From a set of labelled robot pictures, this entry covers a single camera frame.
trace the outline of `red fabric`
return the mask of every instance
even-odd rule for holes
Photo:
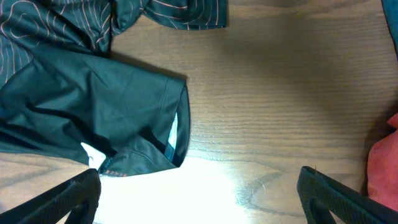
[[[398,129],[398,114],[388,122]],[[369,198],[398,212],[398,131],[373,145],[368,159]]]

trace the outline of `wooden table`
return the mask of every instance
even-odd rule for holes
[[[361,190],[367,154],[398,112],[397,57],[380,0],[229,0],[226,29],[173,30],[140,18],[112,50],[112,58],[188,82],[185,163],[132,180],[142,191],[136,204],[136,193],[124,195],[134,209],[114,206],[115,217],[140,223],[171,222],[173,211],[174,223],[306,223],[300,168]],[[0,197],[18,182],[33,186],[24,180],[29,169],[47,170],[35,177],[43,179],[86,168],[0,160],[8,166]]]

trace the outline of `white fabric patch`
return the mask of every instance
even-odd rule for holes
[[[169,134],[169,143],[175,149],[177,145],[177,128],[178,128],[178,116],[177,112],[175,113],[172,129],[170,130]]]
[[[95,168],[96,170],[98,170],[106,159],[105,154],[83,142],[81,142],[80,144],[88,155],[88,165],[90,166],[90,168]]]

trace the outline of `crumpled fabric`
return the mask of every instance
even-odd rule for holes
[[[398,114],[387,123],[398,128]],[[398,131],[375,143],[369,152],[368,193],[398,212]]]
[[[226,1],[0,0],[0,152],[88,164],[84,143],[105,154],[100,174],[121,177],[180,166],[185,81],[107,58],[141,14],[174,29],[221,28]]]

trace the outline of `dark green fabric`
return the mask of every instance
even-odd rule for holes
[[[87,164],[84,142],[106,154],[101,173],[181,165],[190,128],[185,81],[106,56],[112,36],[141,14],[177,29],[224,27],[225,0],[0,1],[0,152]]]

